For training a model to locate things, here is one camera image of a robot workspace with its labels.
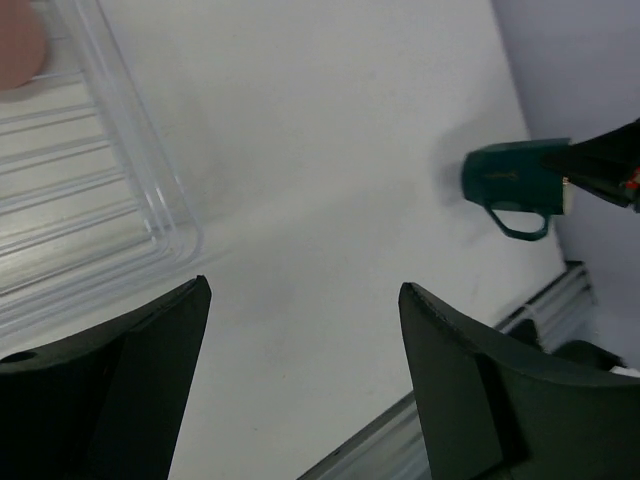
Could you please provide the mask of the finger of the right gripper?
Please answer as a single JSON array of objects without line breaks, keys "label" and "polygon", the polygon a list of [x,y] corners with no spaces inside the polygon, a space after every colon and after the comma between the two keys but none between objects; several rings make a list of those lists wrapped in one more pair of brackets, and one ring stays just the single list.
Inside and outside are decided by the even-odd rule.
[{"label": "finger of the right gripper", "polygon": [[639,209],[639,120],[545,154],[541,166],[623,208]]}]

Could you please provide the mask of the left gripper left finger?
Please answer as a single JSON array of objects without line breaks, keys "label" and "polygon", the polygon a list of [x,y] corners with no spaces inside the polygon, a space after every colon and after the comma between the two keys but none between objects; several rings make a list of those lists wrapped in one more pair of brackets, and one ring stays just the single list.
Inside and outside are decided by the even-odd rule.
[{"label": "left gripper left finger", "polygon": [[165,479],[211,302],[198,276],[1,360],[4,479]]}]

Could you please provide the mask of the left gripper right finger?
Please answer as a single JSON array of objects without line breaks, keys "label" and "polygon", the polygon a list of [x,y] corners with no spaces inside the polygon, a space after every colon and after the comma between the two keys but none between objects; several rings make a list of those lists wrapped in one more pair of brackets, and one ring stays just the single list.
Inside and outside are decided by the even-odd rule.
[{"label": "left gripper right finger", "polygon": [[639,379],[549,355],[528,368],[491,355],[498,330],[415,283],[398,299],[435,479],[635,479]]}]

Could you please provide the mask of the dark green mug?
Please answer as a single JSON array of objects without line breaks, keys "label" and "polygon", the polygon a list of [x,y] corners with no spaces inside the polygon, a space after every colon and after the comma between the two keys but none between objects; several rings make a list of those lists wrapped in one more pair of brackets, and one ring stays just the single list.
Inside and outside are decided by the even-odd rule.
[{"label": "dark green mug", "polygon": [[[567,177],[542,166],[542,160],[568,149],[570,140],[553,138],[488,145],[469,152],[461,170],[464,198],[482,207],[502,233],[534,242],[544,238],[554,216],[566,214],[572,202]],[[515,230],[499,212],[536,214],[542,225],[535,231]]]}]

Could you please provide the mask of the pink plastic cup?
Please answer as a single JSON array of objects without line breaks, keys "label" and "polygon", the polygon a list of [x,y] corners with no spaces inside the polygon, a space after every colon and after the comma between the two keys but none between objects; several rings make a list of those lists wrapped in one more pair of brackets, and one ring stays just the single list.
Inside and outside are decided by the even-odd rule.
[{"label": "pink plastic cup", "polygon": [[46,30],[29,1],[1,1],[1,90],[28,83],[42,68]]}]

